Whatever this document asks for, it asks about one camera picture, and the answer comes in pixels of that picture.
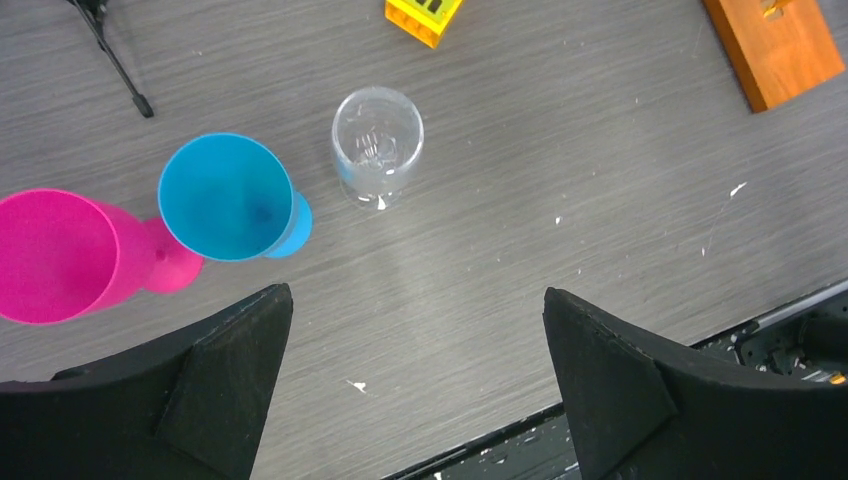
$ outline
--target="plastic cup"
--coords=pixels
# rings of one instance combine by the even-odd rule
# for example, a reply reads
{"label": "plastic cup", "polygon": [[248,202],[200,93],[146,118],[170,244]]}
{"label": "plastic cup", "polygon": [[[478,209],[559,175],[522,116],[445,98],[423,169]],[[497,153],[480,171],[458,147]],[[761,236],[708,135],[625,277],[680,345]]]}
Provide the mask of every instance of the plastic cup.
{"label": "plastic cup", "polygon": [[203,135],[171,157],[159,210],[181,244],[222,262],[289,256],[312,231],[309,204],[277,157],[235,133]]}
{"label": "plastic cup", "polygon": [[350,94],[336,111],[332,142],[345,195],[362,208],[385,210],[415,176],[424,123],[402,93],[364,88]]}
{"label": "plastic cup", "polygon": [[19,323],[78,318],[142,287],[175,292],[203,266],[161,219],[142,223],[114,205],[63,190],[0,200],[0,232],[0,316]]}

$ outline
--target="cup base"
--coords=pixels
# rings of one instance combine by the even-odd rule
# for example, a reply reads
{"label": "cup base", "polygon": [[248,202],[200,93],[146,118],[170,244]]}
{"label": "cup base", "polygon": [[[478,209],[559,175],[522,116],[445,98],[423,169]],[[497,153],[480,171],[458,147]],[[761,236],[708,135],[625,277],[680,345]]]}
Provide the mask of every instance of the cup base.
{"label": "cup base", "polygon": [[156,263],[144,288],[153,293],[182,290],[200,275],[203,257],[184,247],[168,231],[161,217],[144,222],[156,250]]}
{"label": "cup base", "polygon": [[350,188],[343,180],[339,179],[339,184],[342,188],[342,193],[347,199],[363,210],[380,212],[386,210],[398,203],[400,200],[401,191],[386,193],[383,195],[372,195],[359,193]]}
{"label": "cup base", "polygon": [[312,208],[299,192],[295,192],[295,201],[298,204],[297,224],[285,243],[265,255],[268,258],[284,258],[294,255],[295,252],[306,245],[306,241],[312,235]]}

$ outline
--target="orange wooden block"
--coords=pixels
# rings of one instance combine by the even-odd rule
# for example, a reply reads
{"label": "orange wooden block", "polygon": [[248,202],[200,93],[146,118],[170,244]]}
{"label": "orange wooden block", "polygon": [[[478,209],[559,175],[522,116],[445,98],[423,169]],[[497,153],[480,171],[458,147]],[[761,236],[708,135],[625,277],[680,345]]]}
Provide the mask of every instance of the orange wooden block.
{"label": "orange wooden block", "polygon": [[816,0],[794,0],[769,18],[761,0],[703,1],[756,113],[845,70]]}

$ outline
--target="toy block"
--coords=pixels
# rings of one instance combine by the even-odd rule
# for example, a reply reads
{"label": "toy block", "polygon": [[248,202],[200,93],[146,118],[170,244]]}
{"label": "toy block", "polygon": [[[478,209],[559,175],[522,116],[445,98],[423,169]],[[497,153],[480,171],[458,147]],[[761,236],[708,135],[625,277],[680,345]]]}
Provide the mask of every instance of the toy block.
{"label": "toy block", "polygon": [[386,0],[386,18],[430,48],[442,36],[463,0]]}
{"label": "toy block", "polygon": [[845,70],[816,0],[703,2],[755,113]]}

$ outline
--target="table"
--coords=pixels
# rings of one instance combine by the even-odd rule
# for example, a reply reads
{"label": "table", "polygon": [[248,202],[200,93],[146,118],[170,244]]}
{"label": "table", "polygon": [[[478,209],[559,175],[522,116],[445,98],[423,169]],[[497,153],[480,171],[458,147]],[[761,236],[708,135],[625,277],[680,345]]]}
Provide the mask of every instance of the table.
{"label": "table", "polygon": [[[838,4],[821,1],[848,52]],[[468,1],[436,51],[376,0],[110,7],[157,116],[139,117],[66,2],[3,4],[0,195],[52,186],[150,217],[181,144],[237,131],[281,157],[313,238],[286,260],[209,263],[173,297],[0,323],[0,380],[288,282],[255,478],[376,478],[557,402],[547,286],[690,343],[848,270],[848,77],[750,115],[697,0]],[[339,102],[370,84],[406,93],[426,130],[417,181],[376,215],[342,197],[329,142]]]}

